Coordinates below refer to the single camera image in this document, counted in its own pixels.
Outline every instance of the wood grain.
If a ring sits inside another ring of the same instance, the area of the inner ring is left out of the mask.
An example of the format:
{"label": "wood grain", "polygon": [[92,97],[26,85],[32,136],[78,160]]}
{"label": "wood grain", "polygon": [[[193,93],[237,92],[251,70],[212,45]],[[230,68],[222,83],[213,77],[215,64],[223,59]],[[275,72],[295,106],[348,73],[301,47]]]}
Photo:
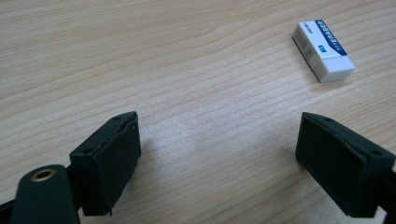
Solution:
{"label": "wood grain", "polygon": [[[291,37],[323,19],[357,67],[318,83]],[[396,2],[0,3],[0,203],[135,110],[143,155],[82,223],[382,223],[346,217],[294,158],[303,111],[396,153]]]}

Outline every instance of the wooden surface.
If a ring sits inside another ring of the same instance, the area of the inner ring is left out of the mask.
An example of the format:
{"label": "wooden surface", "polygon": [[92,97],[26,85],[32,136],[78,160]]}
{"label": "wooden surface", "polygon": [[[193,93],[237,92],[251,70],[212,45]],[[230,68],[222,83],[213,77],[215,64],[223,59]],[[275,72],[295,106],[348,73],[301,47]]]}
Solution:
{"label": "wooden surface", "polygon": [[[356,64],[318,83],[291,33],[323,19]],[[396,153],[396,1],[0,3],[0,203],[135,110],[143,154],[82,223],[382,223],[346,217],[294,158],[303,111]]]}

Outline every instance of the blue stripe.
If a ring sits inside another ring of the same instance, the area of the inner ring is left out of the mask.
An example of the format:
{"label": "blue stripe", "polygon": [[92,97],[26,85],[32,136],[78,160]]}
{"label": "blue stripe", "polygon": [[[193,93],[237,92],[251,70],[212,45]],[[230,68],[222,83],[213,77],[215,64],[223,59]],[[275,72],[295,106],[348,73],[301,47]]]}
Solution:
{"label": "blue stripe", "polygon": [[329,29],[329,27],[326,25],[326,23],[324,23],[323,20],[315,21],[315,23],[317,24],[319,30],[322,32],[322,34],[323,34],[324,38],[326,39],[327,43],[329,44],[330,48],[334,49],[341,56],[347,55],[347,53],[344,51],[341,44],[338,42],[338,40],[332,34],[332,31]]}

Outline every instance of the white eraser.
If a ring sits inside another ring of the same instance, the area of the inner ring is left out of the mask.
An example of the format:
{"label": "white eraser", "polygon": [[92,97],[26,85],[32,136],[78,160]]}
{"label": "white eraser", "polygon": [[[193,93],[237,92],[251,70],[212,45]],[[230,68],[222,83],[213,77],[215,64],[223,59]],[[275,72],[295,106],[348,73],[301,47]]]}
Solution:
{"label": "white eraser", "polygon": [[343,80],[355,65],[324,21],[299,22],[293,39],[319,82]]}

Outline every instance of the table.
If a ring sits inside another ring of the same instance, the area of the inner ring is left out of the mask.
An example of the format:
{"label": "table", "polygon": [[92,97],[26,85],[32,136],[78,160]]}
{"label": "table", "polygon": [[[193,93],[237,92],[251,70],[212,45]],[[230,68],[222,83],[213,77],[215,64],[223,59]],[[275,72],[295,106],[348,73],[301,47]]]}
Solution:
{"label": "table", "polygon": [[[292,41],[323,19],[356,71],[320,84]],[[142,157],[82,223],[382,223],[346,217],[295,160],[303,111],[396,153],[396,2],[0,3],[0,203],[137,111]]]}

